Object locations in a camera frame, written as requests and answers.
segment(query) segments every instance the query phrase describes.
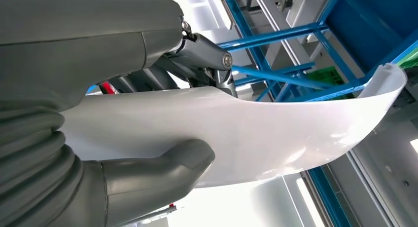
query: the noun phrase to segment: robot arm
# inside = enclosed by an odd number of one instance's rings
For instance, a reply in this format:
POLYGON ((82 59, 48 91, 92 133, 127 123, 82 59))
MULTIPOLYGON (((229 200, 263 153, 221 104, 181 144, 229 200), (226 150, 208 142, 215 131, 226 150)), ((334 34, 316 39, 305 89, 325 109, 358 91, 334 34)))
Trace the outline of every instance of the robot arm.
POLYGON ((0 0, 0 226, 122 226, 191 191, 214 160, 204 141, 80 161, 57 131, 90 85, 154 64, 235 91, 228 54, 181 21, 172 0, 0 0))

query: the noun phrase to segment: fluorescent light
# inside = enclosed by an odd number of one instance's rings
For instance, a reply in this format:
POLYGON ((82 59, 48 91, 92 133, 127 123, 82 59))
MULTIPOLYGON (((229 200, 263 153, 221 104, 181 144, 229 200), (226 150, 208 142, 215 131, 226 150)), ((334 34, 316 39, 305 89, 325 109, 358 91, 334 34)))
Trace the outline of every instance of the fluorescent light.
POLYGON ((415 149, 415 151, 418 153, 418 139, 410 141, 411 146, 415 149))
POLYGON ((245 85, 238 86, 237 88, 235 88, 236 91, 242 91, 242 90, 247 90, 247 89, 251 89, 251 84, 245 84, 245 85))
POLYGON ((308 189, 306 188, 305 182, 303 182, 303 179, 301 178, 297 179, 296 184, 298 185, 298 188, 302 194, 303 200, 305 201, 305 204, 308 207, 309 213, 312 216, 315 226, 325 227, 324 222, 322 221, 321 216, 319 215, 319 212, 314 204, 314 201, 312 200, 312 197, 309 194, 308 189))

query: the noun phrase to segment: protective cover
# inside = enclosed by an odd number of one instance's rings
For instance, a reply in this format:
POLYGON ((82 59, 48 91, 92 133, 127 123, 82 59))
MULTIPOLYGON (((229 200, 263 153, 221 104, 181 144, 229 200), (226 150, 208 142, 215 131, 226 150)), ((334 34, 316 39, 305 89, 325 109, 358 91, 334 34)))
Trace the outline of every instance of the protective cover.
POLYGON ((216 159, 196 187, 236 184, 343 155, 380 122, 406 81, 387 64, 349 100, 250 102, 213 87, 88 96, 62 113, 62 130, 84 160, 156 157, 181 140, 202 139, 216 159))

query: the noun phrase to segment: red component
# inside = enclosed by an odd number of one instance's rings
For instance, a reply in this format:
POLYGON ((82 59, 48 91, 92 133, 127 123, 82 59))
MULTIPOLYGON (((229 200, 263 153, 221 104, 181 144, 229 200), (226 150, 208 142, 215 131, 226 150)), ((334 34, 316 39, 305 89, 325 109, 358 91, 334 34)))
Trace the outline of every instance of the red component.
POLYGON ((108 94, 114 94, 115 93, 113 91, 112 87, 110 86, 109 82, 107 82, 107 81, 106 82, 103 82, 102 85, 103 85, 104 89, 106 90, 106 92, 108 94))

